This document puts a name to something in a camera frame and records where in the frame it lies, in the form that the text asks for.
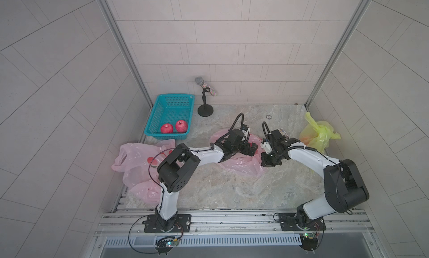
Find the pink plastic bag back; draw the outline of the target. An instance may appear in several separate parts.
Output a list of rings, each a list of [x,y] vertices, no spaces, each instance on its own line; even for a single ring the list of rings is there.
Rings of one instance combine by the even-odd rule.
[[[258,146],[254,156],[237,153],[227,161],[219,163],[220,167],[240,175],[261,177],[265,172],[261,166],[261,154],[264,152],[260,147],[262,139],[254,134],[250,134],[249,143],[255,143]]]

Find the pink plastic bag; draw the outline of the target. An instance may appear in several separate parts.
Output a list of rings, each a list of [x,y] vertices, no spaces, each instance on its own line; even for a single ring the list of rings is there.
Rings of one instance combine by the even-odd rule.
[[[250,134],[249,143],[255,143],[258,146],[254,156],[237,153],[227,161],[219,163],[220,167],[240,175],[261,177],[265,172],[261,166],[261,154],[264,152],[260,147],[262,139],[254,134]]]
[[[155,145],[128,143],[120,147],[112,169],[123,173],[122,181],[129,192],[143,203],[157,205],[162,188],[157,167],[175,148],[175,140],[163,140]]]

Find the red apple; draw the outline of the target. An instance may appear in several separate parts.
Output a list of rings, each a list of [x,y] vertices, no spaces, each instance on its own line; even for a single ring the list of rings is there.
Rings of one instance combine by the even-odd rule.
[[[172,134],[174,133],[174,127],[170,123],[166,123],[161,126],[160,131],[162,134]]]
[[[188,123],[184,120],[179,120],[175,124],[175,129],[177,133],[186,133],[188,131]]]

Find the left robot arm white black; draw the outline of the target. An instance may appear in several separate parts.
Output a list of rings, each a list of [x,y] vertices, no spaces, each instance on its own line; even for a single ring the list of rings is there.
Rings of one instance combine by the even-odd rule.
[[[158,181],[162,189],[160,203],[155,209],[154,227],[162,232],[169,232],[175,227],[178,217],[177,203],[179,191],[189,182],[199,166],[223,163],[237,153],[254,156],[258,146],[250,143],[249,127],[244,124],[244,114],[238,114],[226,134],[206,148],[190,148],[179,144],[175,148],[161,151],[168,155],[158,165]]]

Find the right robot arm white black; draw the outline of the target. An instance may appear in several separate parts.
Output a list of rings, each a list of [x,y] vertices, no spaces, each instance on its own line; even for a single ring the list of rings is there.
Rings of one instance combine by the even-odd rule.
[[[301,230],[318,226],[318,220],[333,213],[345,213],[366,202],[369,191],[356,164],[350,159],[326,156],[296,138],[287,138],[280,130],[269,130],[263,122],[265,139],[261,143],[261,166],[272,168],[284,160],[302,163],[324,180],[324,195],[297,207],[295,224]]]

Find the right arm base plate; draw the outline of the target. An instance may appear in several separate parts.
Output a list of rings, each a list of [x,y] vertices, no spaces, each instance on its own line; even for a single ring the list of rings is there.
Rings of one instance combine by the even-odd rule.
[[[312,220],[300,213],[275,213],[274,220],[282,231],[325,231],[326,225],[322,217]]]

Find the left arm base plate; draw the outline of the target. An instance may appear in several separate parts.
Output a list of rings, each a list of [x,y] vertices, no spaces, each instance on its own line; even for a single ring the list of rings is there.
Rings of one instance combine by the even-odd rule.
[[[189,232],[191,225],[191,214],[175,214],[169,220],[164,220],[160,215],[151,214],[145,221],[145,233],[169,233]]]

